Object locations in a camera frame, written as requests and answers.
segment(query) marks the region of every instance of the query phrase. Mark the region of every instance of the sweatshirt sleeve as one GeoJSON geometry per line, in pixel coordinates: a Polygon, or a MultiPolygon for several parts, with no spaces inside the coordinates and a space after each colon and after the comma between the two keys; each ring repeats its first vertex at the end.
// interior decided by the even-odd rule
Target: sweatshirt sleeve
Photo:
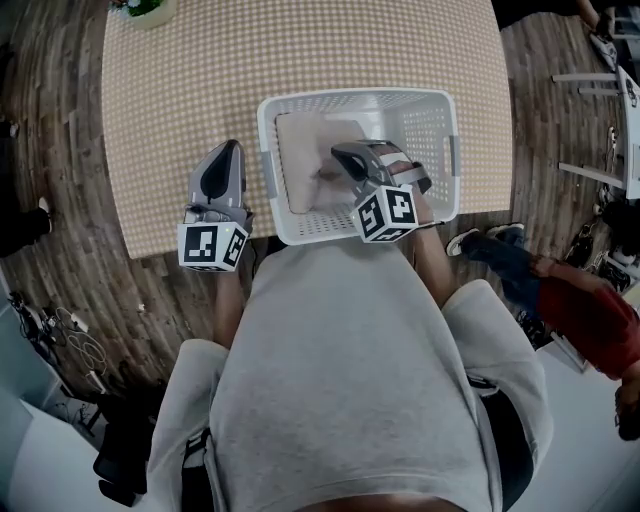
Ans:
{"type": "Polygon", "coordinates": [[[147,466],[149,493],[166,510],[180,510],[185,444],[209,426],[211,402],[228,353],[205,340],[188,340],[180,348],[160,406],[147,466]]]}
{"type": "Polygon", "coordinates": [[[553,421],[544,369],[529,339],[483,280],[456,291],[442,314],[467,374],[497,385],[516,407],[537,469],[551,444],[553,421]]]}
{"type": "Polygon", "coordinates": [[[617,331],[618,340],[623,342],[629,338],[629,333],[637,332],[638,314],[608,282],[594,292],[602,315],[603,323],[611,331],[617,331]]]}

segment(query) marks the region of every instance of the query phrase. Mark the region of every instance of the white plastic basket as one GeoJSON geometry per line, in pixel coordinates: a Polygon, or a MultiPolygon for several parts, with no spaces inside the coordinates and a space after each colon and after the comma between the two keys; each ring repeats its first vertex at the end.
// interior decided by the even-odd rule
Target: white plastic basket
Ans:
{"type": "Polygon", "coordinates": [[[445,91],[406,88],[336,89],[267,98],[258,108],[258,134],[269,202],[280,239],[301,245],[358,236],[353,204],[291,213],[282,173],[276,117],[319,112],[357,121],[365,136],[395,143],[421,162],[433,181],[425,196],[436,220],[450,221],[460,202],[460,144],[453,99],[445,91]]]}

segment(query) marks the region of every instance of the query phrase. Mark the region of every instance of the jeans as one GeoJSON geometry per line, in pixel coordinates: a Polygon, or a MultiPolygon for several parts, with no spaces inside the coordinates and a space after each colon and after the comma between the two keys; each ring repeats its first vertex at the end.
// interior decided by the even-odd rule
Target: jeans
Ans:
{"type": "Polygon", "coordinates": [[[15,213],[2,219],[0,225],[0,258],[9,256],[31,245],[49,232],[49,215],[36,208],[26,213],[15,213]]]}
{"type": "Polygon", "coordinates": [[[502,280],[504,296],[527,313],[535,315],[540,295],[540,278],[529,270],[532,255],[522,246],[524,233],[511,228],[489,238],[481,233],[471,233],[462,240],[462,254],[472,261],[489,265],[502,280]]]}

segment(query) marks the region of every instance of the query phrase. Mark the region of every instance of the checkered tablecloth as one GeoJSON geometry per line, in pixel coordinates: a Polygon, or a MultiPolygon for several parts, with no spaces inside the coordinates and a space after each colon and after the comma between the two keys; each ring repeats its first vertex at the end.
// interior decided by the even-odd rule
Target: checkered tablecloth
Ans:
{"type": "Polygon", "coordinates": [[[348,87],[444,89],[461,142],[461,212],[508,209],[511,109],[490,0],[179,0],[150,31],[110,13],[102,111],[132,258],[173,251],[189,173],[238,139],[254,237],[275,234],[256,110],[271,96],[348,87]]]}

